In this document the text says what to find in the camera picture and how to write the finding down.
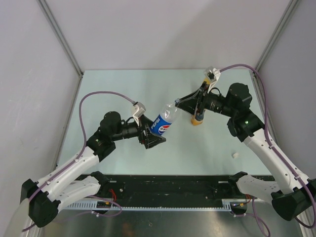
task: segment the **pepsi logo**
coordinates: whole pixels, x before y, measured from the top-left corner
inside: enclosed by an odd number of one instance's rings
[[[166,130],[170,127],[170,125],[163,125],[158,129],[158,132],[160,134],[163,134],[164,132],[166,132]]]

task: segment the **metal corner post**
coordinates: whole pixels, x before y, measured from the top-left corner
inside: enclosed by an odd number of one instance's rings
[[[295,10],[297,9],[298,5],[300,4],[301,0],[290,0],[289,4],[287,5],[282,17],[280,18],[273,34],[271,35],[269,42],[267,46],[265,47],[263,53],[261,54],[257,65],[256,70],[260,72],[262,69],[262,66],[264,65],[265,61],[271,54],[272,50],[274,49],[274,46],[276,45],[277,41],[279,40],[280,36],[282,35],[284,29],[286,28],[288,22],[290,21],[291,17],[293,16]],[[264,103],[265,103],[265,97],[262,85],[259,83],[259,81],[253,77],[253,84],[257,93],[259,105],[261,107],[261,111],[264,113]],[[268,120],[269,120],[269,127],[270,127],[270,133],[274,137],[275,141],[277,142],[275,130],[273,123],[271,121],[271,116],[268,112]]]
[[[272,33],[271,38],[269,39],[269,42],[268,42],[266,48],[264,49],[263,53],[261,54],[261,56],[258,60],[258,63],[255,67],[257,71],[260,71],[262,65],[264,64],[264,62],[268,58],[269,54],[273,50],[275,44],[279,40],[282,32],[286,28],[288,22],[290,21],[291,17],[293,16],[293,14],[294,14],[295,10],[297,9],[298,5],[300,4],[300,2],[301,2],[301,0],[291,0],[289,2],[289,4],[287,5],[280,21],[278,22],[274,32]]]
[[[63,47],[67,57],[69,58],[72,66],[74,67],[75,71],[77,72],[78,76],[81,78],[82,77],[82,70],[80,69],[80,66],[78,64],[78,62],[76,61],[74,54],[72,53],[63,33],[60,30],[60,27],[58,26],[46,0],[36,0],[40,6],[40,8],[43,11],[43,14],[45,15],[45,17],[47,18],[50,26],[52,27],[56,37],[58,38],[61,46]]]

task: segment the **wire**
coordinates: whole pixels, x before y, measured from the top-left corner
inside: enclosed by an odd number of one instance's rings
[[[31,201],[33,200],[33,198],[47,185],[48,182],[52,181],[54,178],[56,178],[58,175],[60,175],[61,173],[63,173],[66,169],[68,169],[69,167],[71,167],[74,163],[76,163],[76,160],[82,155],[85,145],[87,143],[87,136],[85,133],[85,129],[84,129],[84,125],[83,125],[83,121],[82,121],[82,104],[84,102],[84,100],[86,98],[88,98],[91,95],[96,95],[96,94],[113,94],[113,95],[118,95],[120,97],[123,97],[124,99],[128,100],[129,102],[131,102],[132,104],[135,104],[136,102],[133,101],[132,99],[130,99],[129,97],[118,93],[118,92],[114,92],[114,91],[94,91],[91,92],[89,94],[86,94],[79,103],[79,120],[80,120],[80,126],[82,129],[82,133],[83,133],[83,147],[81,149],[81,151],[79,152],[79,154],[76,156],[75,159],[73,159],[68,165],[66,165],[64,168],[62,168],[61,170],[59,170],[58,172],[56,172],[54,175],[52,175],[47,181],[45,181],[29,198],[29,202],[31,203]],[[28,231],[30,228],[34,227],[35,224],[33,226],[29,226],[28,228],[25,228],[22,230],[22,232]]]
[[[233,212],[231,212],[231,213],[234,215],[234,217],[251,216],[251,217],[255,218],[255,219],[256,219],[256,222],[257,222],[257,224],[258,224],[258,227],[259,227],[259,229],[260,229],[260,231],[261,231],[261,233],[262,233],[265,237],[271,237],[271,232],[270,232],[269,227],[268,227],[267,224],[266,224],[260,217],[258,217],[258,215],[257,215],[256,208],[255,208],[255,205],[254,205],[254,203],[255,203],[255,202],[254,202],[255,198],[253,197],[252,199],[250,199],[250,201],[251,201],[251,200],[252,200],[253,214],[251,214],[251,213],[245,213],[245,214],[238,214],[238,215],[236,215],[236,214],[234,214]],[[263,229],[263,227],[262,227],[261,224],[266,227],[266,229],[267,229],[267,231],[268,231],[268,234],[265,233],[265,230]]]
[[[112,204],[114,204],[115,206],[117,206],[119,208],[119,212],[115,213],[115,214],[112,214],[112,215],[105,215],[105,214],[101,214],[101,213],[98,213],[98,212],[95,212],[95,211],[83,211],[81,213],[78,213],[77,215],[71,216],[71,217],[66,218],[64,220],[54,221],[54,222],[56,222],[56,223],[64,223],[64,222],[67,222],[67,221],[71,221],[71,220],[75,219],[78,216],[82,216],[82,215],[89,214],[89,213],[90,214],[95,214],[97,217],[99,217],[99,216],[114,217],[114,216],[120,215],[122,213],[122,211],[123,211],[122,207],[118,203],[116,203],[115,201],[108,200],[108,199],[105,199],[105,198],[102,198],[102,197],[97,197],[97,196],[89,196],[89,197],[90,198],[96,198],[96,199],[99,199],[99,200],[102,200],[102,201],[106,201],[106,202],[112,203]]]
[[[266,225],[266,223],[264,223],[263,220],[260,220],[260,218],[259,218],[258,215],[257,215],[257,210],[256,210],[256,207],[255,207],[255,198],[254,198],[254,197],[252,198],[252,210],[253,210],[253,216],[254,216],[254,218],[255,218],[256,221],[257,221],[257,224],[258,224],[258,226],[259,226],[259,229],[260,229],[261,233],[262,233],[265,237],[270,237],[270,236],[271,236],[271,233],[270,233],[270,230],[269,230],[268,226]],[[267,228],[267,230],[268,230],[268,235],[266,235],[265,230],[263,229],[262,225],[260,225],[260,222]]]
[[[264,98],[265,98],[265,118],[264,118],[265,119],[265,129],[264,129],[265,138],[266,138],[267,143],[269,144],[269,146],[274,151],[274,153],[281,159],[281,161],[293,173],[293,175],[295,177],[297,177],[297,180],[303,186],[303,188],[305,189],[306,193],[308,194],[308,196],[309,196],[309,198],[311,200],[312,207],[313,207],[313,212],[314,212],[314,222],[313,222],[313,224],[309,226],[309,225],[303,223],[297,217],[295,217],[295,220],[297,220],[298,223],[300,223],[302,226],[304,226],[304,227],[306,227],[308,229],[314,228],[316,226],[316,203],[315,203],[314,197],[313,197],[311,191],[308,189],[306,184],[303,182],[303,180],[299,176],[299,174],[296,172],[296,170],[292,168],[292,166],[287,162],[287,160],[282,156],[282,154],[272,145],[272,142],[270,140],[269,128],[268,128],[268,102],[267,102],[268,99],[267,99],[266,89],[264,87],[264,83],[263,83],[263,81],[261,79],[261,76],[260,76],[260,74],[258,73],[258,71],[256,69],[254,69],[253,67],[251,67],[251,66],[249,66],[247,64],[234,64],[234,65],[231,65],[231,66],[228,66],[228,67],[225,67],[225,68],[221,69],[220,72],[224,72],[224,71],[226,71],[228,69],[235,68],[235,67],[246,67],[246,68],[250,69],[251,71],[254,72],[254,74],[257,76],[257,78],[259,79],[259,81],[260,81],[260,83],[262,85]]]
[[[248,199],[248,201],[246,202],[246,204],[251,202],[251,196],[249,194],[246,194],[246,198]]]
[[[255,215],[254,215],[254,214],[251,214],[251,213],[245,213],[245,214],[239,214],[239,215],[236,215],[236,214],[234,214],[234,213],[232,213],[232,214],[234,215],[234,217],[251,216],[251,217],[255,218]],[[257,217],[257,218],[258,218],[258,221],[259,221],[260,223],[262,223],[262,224],[266,227],[266,229],[267,229],[267,231],[268,231],[268,235],[266,235],[264,232],[262,232],[262,234],[263,234],[265,237],[271,237],[271,232],[270,232],[270,229],[269,229],[269,227],[267,226],[267,224],[266,224],[260,217]]]

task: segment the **white connector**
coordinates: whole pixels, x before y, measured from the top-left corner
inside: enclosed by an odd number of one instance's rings
[[[211,91],[211,89],[215,86],[216,82],[218,81],[221,72],[219,71],[219,69],[216,69],[214,67],[208,67],[205,71],[204,71],[204,75],[210,79],[210,85],[208,87],[208,91],[207,93],[209,93]]]
[[[133,116],[135,122],[136,122],[137,125],[139,126],[139,118],[140,118],[140,116],[143,115],[143,114],[145,113],[145,111],[146,111],[145,106],[144,106],[142,103],[140,103],[140,102],[136,102],[136,103],[133,105],[131,111],[132,111],[132,116]]]

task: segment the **black metal base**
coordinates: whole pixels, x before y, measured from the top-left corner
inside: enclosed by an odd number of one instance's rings
[[[222,207],[222,199],[245,198],[228,184],[229,175],[106,175],[110,180],[97,194],[111,198],[113,189],[117,203],[124,207],[198,208]],[[255,176],[274,181],[272,176]]]

